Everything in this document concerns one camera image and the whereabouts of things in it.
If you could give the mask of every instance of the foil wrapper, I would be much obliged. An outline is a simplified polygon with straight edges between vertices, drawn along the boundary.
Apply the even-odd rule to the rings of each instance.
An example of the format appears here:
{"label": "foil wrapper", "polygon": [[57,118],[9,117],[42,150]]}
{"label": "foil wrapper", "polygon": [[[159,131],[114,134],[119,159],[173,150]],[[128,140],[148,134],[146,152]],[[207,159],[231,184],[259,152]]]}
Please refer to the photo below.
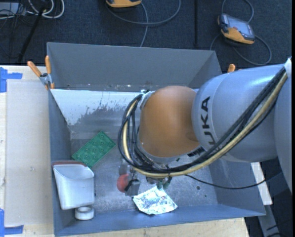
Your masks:
{"label": "foil wrapper", "polygon": [[175,202],[157,186],[133,197],[137,208],[149,215],[162,214],[177,208]]}

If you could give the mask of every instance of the black cable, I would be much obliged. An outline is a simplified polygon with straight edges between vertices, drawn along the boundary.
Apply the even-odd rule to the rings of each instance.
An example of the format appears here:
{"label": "black cable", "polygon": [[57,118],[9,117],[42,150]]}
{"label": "black cable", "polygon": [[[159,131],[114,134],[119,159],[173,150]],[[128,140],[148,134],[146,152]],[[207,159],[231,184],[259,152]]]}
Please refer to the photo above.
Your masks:
{"label": "black cable", "polygon": [[251,188],[251,187],[255,187],[255,186],[258,186],[259,184],[262,184],[264,182],[266,182],[266,179],[262,180],[261,182],[259,183],[255,183],[255,184],[252,184],[252,185],[248,185],[248,186],[243,186],[243,187],[225,187],[225,186],[220,186],[220,185],[217,185],[217,184],[213,184],[213,183],[208,183],[206,181],[202,181],[194,176],[191,176],[191,175],[185,175],[185,176],[188,176],[196,181],[199,181],[201,183],[204,183],[204,184],[208,184],[208,185],[211,185],[211,186],[214,186],[214,187],[218,187],[218,188],[222,188],[222,189],[227,189],[227,190],[242,190],[242,189],[247,189],[247,188]]}
{"label": "black cable", "polygon": [[[224,12],[224,5],[225,5],[226,1],[227,0],[224,0],[222,3],[222,8],[221,8],[222,13]],[[251,15],[250,19],[247,21],[247,23],[249,23],[249,22],[251,22],[251,20],[254,17],[254,7],[252,6],[252,4],[248,0],[244,0],[244,1],[251,7],[251,10],[252,10],[252,15]]]}
{"label": "black cable", "polygon": [[[228,138],[231,134],[233,134],[233,136],[237,135],[241,131],[241,129],[243,127],[245,127],[245,124],[249,120],[250,116],[253,114],[253,112],[256,110],[256,108],[260,105],[260,103],[265,99],[265,97],[267,95],[269,95],[269,93],[275,88],[275,86],[279,82],[280,78],[284,75],[284,73],[285,73],[285,67],[283,67],[268,82],[268,84],[263,88],[263,90],[258,94],[258,96],[249,105],[249,107],[242,113],[242,115],[237,119],[237,121],[235,121],[235,123],[228,129],[228,131],[219,139],[219,141],[216,142],[216,144],[213,145],[208,151],[203,152],[193,162],[185,164],[185,165],[181,165],[181,166],[178,166],[178,167],[173,167],[171,169],[159,169],[159,168],[155,168],[155,167],[151,166],[150,164],[142,163],[142,165],[139,168],[142,169],[142,170],[148,171],[148,172],[153,171],[154,173],[174,173],[174,172],[184,171],[184,170],[186,170],[186,169],[188,169],[188,168],[190,168],[192,166],[195,166],[195,165],[207,160],[208,158],[212,157],[214,154],[219,152],[219,150],[221,149],[220,146],[225,141],[226,138]],[[127,128],[129,129],[130,116],[132,115],[133,110],[136,109],[136,106],[137,106],[139,100],[141,99],[141,97],[142,97],[142,95],[139,95],[139,96],[135,97],[131,101],[131,103],[128,105],[128,107],[127,107],[127,109],[125,111],[125,114],[124,114],[124,118],[123,118],[121,128],[119,130],[119,135],[118,135],[118,144],[119,144],[120,153],[123,156],[123,158],[130,165],[132,165],[134,167],[138,167],[138,166],[136,166],[135,163],[133,163],[129,159],[127,159],[127,157],[125,156],[125,154],[124,154],[124,152],[122,150],[122,146],[121,146],[122,145],[122,130],[123,130],[123,127],[124,127],[126,122],[128,122],[128,127]],[[136,103],[135,108],[132,109],[131,113],[126,115],[126,113],[129,111],[131,105],[134,103],[135,100],[138,100],[137,103]]]}
{"label": "black cable", "polygon": [[291,221],[291,219],[288,219],[288,220],[285,220],[285,221],[283,221],[283,222],[280,222],[280,223],[278,223],[278,224],[276,224],[276,225],[274,225],[274,226],[272,226],[272,227],[267,228],[266,230],[268,231],[268,230],[270,230],[270,229],[273,229],[273,228],[275,228],[275,227],[277,227],[277,226],[279,226],[279,225],[282,225],[282,224],[284,224],[284,223],[287,223],[287,222],[289,222],[289,221]]}
{"label": "black cable", "polygon": [[[147,15],[147,10],[146,10],[146,8],[145,8],[145,6],[144,6],[144,4],[143,4],[143,3],[141,3],[141,5],[142,5],[142,7],[143,7],[143,9],[144,9],[144,12],[145,12],[145,16],[146,16],[146,23],[148,23],[148,15]],[[147,30],[148,30],[148,25],[146,25],[146,27],[145,27],[145,33],[144,33],[144,37],[143,37],[143,39],[142,39],[142,42],[141,42],[141,45],[140,45],[140,47],[142,47],[142,46],[143,46],[143,44],[144,44],[144,41],[145,41],[145,38],[146,38],[146,34],[147,34]]]}

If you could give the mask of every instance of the dark carpet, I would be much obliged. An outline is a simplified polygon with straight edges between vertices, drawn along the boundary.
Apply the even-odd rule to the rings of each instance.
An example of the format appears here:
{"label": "dark carpet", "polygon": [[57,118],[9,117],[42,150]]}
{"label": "dark carpet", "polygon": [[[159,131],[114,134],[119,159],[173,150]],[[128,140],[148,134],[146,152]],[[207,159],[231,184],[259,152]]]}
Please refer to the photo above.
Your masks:
{"label": "dark carpet", "polygon": [[[41,17],[33,32],[38,16],[30,13],[33,10],[28,0],[0,1],[20,1],[27,11],[8,19],[0,12],[0,65],[26,65],[31,60],[44,66],[47,42],[211,49],[216,51],[224,72],[231,63],[243,69],[282,64],[292,56],[292,0],[142,0],[143,6],[125,11],[111,10],[103,0],[64,0],[63,15],[55,19]],[[36,8],[43,4],[42,0],[30,1]],[[254,44],[233,46],[222,37],[217,18],[224,1],[223,12],[233,17],[249,21],[253,15],[250,26],[256,35]],[[60,0],[53,2],[50,17],[63,9]],[[146,36],[145,22],[149,22]],[[263,163],[262,168],[266,178],[281,172],[276,159]],[[277,236],[292,236],[290,191],[276,194],[273,201],[272,210],[280,230]],[[257,218],[245,220],[251,237],[263,236]]]}

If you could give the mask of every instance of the gray metal frame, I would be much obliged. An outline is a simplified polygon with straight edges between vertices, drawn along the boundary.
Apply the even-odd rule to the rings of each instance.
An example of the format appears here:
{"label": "gray metal frame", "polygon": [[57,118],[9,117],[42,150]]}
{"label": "gray metal frame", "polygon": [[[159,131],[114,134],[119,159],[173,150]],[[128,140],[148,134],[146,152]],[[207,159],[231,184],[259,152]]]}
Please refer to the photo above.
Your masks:
{"label": "gray metal frame", "polygon": [[[71,159],[76,148],[100,130],[107,131],[107,135],[117,142],[124,107],[117,111],[103,110],[101,103],[91,113],[85,113],[77,124],[69,125],[65,115],[77,105],[75,90],[116,91],[122,95],[123,92],[139,92],[147,88],[156,90],[173,84],[198,88],[208,79],[221,74],[214,51],[48,43],[47,53],[56,87],[48,93],[51,161]],[[71,105],[64,110],[59,108],[61,99],[54,97],[56,90],[63,90],[65,98],[71,98]],[[138,211],[130,197],[117,190],[120,163],[121,156],[115,147],[92,168],[95,174],[95,217],[88,221],[76,220],[74,210],[60,208],[53,176],[56,236],[265,214],[258,187],[225,190],[181,176],[173,178],[167,189],[178,208],[149,216]],[[222,159],[192,175],[228,187],[255,182],[250,163]],[[152,188],[143,176],[140,178],[141,192]]]}

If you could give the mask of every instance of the cable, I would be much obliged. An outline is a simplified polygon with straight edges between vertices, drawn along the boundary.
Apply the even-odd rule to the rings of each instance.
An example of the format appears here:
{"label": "cable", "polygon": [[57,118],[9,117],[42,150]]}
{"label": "cable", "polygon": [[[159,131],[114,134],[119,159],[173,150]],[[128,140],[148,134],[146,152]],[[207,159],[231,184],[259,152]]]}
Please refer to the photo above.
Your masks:
{"label": "cable", "polygon": [[222,188],[222,189],[227,189],[227,190],[241,190],[241,189],[247,189],[247,188],[251,188],[251,187],[255,187],[255,186],[258,186],[259,184],[262,184],[264,182],[266,182],[266,179],[262,180],[261,182],[259,183],[256,183],[256,184],[252,184],[252,185],[248,185],[248,186],[243,186],[243,187],[225,187],[225,186],[220,186],[220,185],[217,185],[217,184],[212,184],[212,183],[208,183],[206,181],[202,181],[194,176],[191,176],[191,175],[185,175],[185,176],[188,176],[188,177],[191,177],[192,179],[196,180],[196,181],[199,181],[201,183],[204,183],[204,184],[208,184],[208,185],[211,185],[211,186],[214,186],[214,187],[218,187],[218,188]]}
{"label": "cable", "polygon": [[[225,2],[226,1],[227,0],[224,0],[223,1],[222,8],[221,8],[221,13],[224,12],[224,5],[225,5]],[[247,4],[251,7],[251,10],[252,10],[252,15],[251,15],[250,19],[247,21],[247,23],[249,23],[249,22],[251,22],[251,20],[252,20],[252,18],[254,16],[254,8],[253,8],[252,4],[248,0],[244,0],[244,1],[247,2]],[[220,34],[218,34],[217,36],[214,37],[214,39],[213,39],[213,41],[211,42],[211,45],[210,45],[210,50],[212,50],[213,43],[215,42],[215,40],[217,39],[217,37],[219,37],[220,35],[223,35],[223,34],[220,33]],[[269,52],[269,58],[268,58],[268,60],[266,62],[264,62],[264,63],[256,63],[256,62],[250,61],[247,58],[245,58],[242,54],[240,54],[239,51],[235,47],[233,47],[233,49],[245,61],[247,61],[247,62],[249,62],[249,63],[251,63],[253,65],[256,65],[256,66],[264,66],[264,65],[268,64],[270,62],[271,58],[272,58],[271,48],[269,47],[269,45],[262,38],[258,37],[257,35],[255,35],[255,37],[258,40],[260,40],[266,46],[266,48],[267,48],[267,50]]]}
{"label": "cable", "polygon": [[122,17],[118,16],[117,14],[115,14],[112,10],[109,9],[107,4],[106,4],[106,7],[108,8],[108,11],[111,14],[113,14],[114,16],[116,16],[117,18],[119,18],[119,19],[121,19],[123,21],[129,22],[129,23],[132,23],[132,24],[137,24],[137,25],[148,25],[148,26],[153,26],[154,25],[155,26],[155,25],[159,25],[159,24],[162,24],[162,23],[166,23],[166,22],[170,21],[172,18],[174,18],[178,14],[178,12],[180,11],[181,0],[179,0],[178,9],[176,10],[176,12],[170,18],[159,21],[159,22],[136,22],[136,21],[127,20],[127,19],[122,18]]}
{"label": "cable", "polygon": [[[222,11],[222,13],[223,13],[223,11],[224,11],[224,5],[225,5],[225,2],[226,2],[227,0],[224,0],[223,1],[223,3],[222,3],[222,8],[221,8],[221,11]],[[251,20],[253,19],[253,17],[254,17],[254,8],[253,8],[253,6],[252,6],[252,4],[248,1],[248,0],[244,0],[246,3],[248,3],[248,5],[251,7],[251,10],[252,10],[252,15],[251,15],[251,17],[250,17],[250,19],[247,21],[247,23],[249,23],[249,22],[251,22]]]}
{"label": "cable", "polygon": [[[53,0],[50,0],[50,1],[51,1],[51,3],[52,3],[51,9],[50,9],[49,11],[44,12],[44,13],[42,14],[42,17],[44,17],[44,18],[48,18],[48,19],[56,19],[56,18],[61,17],[61,16],[64,14],[64,11],[65,11],[65,2],[64,2],[64,0],[60,0],[60,1],[61,1],[61,4],[62,4],[62,10],[61,10],[61,12],[60,12],[58,15],[56,15],[56,16],[48,16],[48,15],[47,15],[47,14],[50,14],[50,13],[53,11],[53,9],[54,9],[54,1],[53,1]],[[37,14],[39,13],[39,11],[34,7],[34,5],[32,4],[31,0],[28,0],[28,2],[29,2],[29,4],[30,4],[31,8],[32,8],[32,9],[34,10],[34,12],[35,12],[35,13],[34,13],[34,12],[30,12],[30,11],[28,11],[28,13],[37,15]]]}
{"label": "cable", "polygon": [[133,160],[131,159],[131,156],[130,156],[129,148],[127,147],[127,137],[126,137],[127,132],[126,131],[128,129],[128,125],[129,125],[130,114],[136,108],[136,106],[139,102],[139,98],[136,97],[129,104],[129,106],[125,112],[125,116],[124,116],[125,119],[124,119],[123,124],[120,128],[120,131],[119,131],[119,135],[118,135],[118,142],[119,143],[118,144],[119,144],[120,153],[124,157],[124,159],[130,165],[133,166],[134,170],[136,170],[137,172],[139,172],[147,177],[151,177],[151,178],[166,178],[166,177],[174,177],[174,176],[179,176],[179,175],[186,175],[186,174],[189,174],[189,173],[194,172],[196,170],[199,170],[203,167],[206,167],[206,166],[210,165],[212,162],[214,162],[215,160],[222,157],[229,150],[231,150],[237,143],[239,143],[251,131],[251,129],[253,129],[255,127],[255,124],[258,123],[258,120],[262,117],[262,115],[264,115],[264,113],[267,112],[269,107],[272,106],[273,102],[275,101],[275,99],[277,98],[277,96],[280,92],[281,87],[283,86],[283,84],[287,78],[288,78],[287,73],[284,70],[284,73],[281,75],[280,80],[276,84],[275,88],[270,93],[270,95],[268,96],[268,98],[266,99],[264,104],[261,106],[259,111],[252,118],[252,120],[248,124],[246,124],[245,127],[242,130],[240,130],[239,133],[231,141],[229,141],[226,145],[224,145],[223,148],[221,148],[220,150],[215,152],[214,155],[212,155],[210,158],[202,161],[201,163],[191,166],[185,170],[175,171],[175,172],[166,172],[165,170],[163,170],[163,172],[161,172],[161,171],[158,171],[155,169],[152,169],[153,171],[151,171],[151,169],[147,169],[144,167],[138,167],[133,163]]}
{"label": "cable", "polygon": [[[143,3],[141,3],[141,5],[142,5],[142,7],[143,7],[143,9],[144,9],[144,11],[145,11],[145,15],[146,15],[146,23],[148,23],[147,10],[146,10],[145,6],[143,5]],[[146,28],[145,28],[145,34],[144,34],[144,37],[143,37],[143,39],[142,39],[142,42],[141,42],[140,47],[142,47],[143,44],[144,44],[144,41],[145,41],[145,38],[146,38],[146,34],[147,34],[147,29],[148,29],[148,25],[146,25]]]}

